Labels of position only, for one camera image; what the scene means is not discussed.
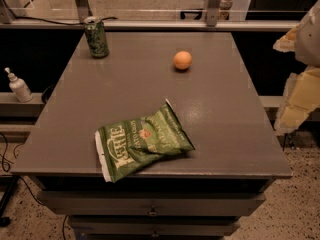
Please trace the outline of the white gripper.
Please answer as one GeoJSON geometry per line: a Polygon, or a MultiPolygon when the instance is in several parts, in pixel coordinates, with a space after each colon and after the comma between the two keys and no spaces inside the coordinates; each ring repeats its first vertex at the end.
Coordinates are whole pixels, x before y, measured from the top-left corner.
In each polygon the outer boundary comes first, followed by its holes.
{"type": "Polygon", "coordinates": [[[302,18],[299,27],[278,39],[273,49],[283,53],[295,51],[298,61],[315,66],[300,74],[291,73],[286,81],[274,129],[277,134],[289,134],[320,106],[320,0],[302,18]]]}

